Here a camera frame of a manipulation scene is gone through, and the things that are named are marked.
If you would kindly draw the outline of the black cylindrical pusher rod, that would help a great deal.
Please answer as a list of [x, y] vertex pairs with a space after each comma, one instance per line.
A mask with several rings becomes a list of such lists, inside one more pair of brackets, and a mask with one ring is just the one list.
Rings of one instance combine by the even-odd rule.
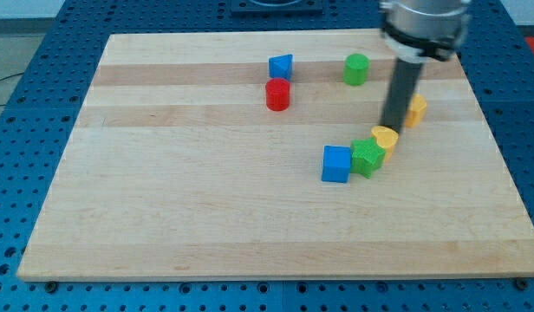
[[396, 60], [381, 110], [380, 126], [401, 132], [423, 66], [423, 63], [406, 62], [400, 58]]

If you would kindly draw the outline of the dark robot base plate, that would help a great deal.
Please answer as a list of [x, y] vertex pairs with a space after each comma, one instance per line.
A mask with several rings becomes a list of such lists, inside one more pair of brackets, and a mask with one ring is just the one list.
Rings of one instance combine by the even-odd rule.
[[231, 0], [227, 5], [232, 16], [323, 13], [323, 0]]

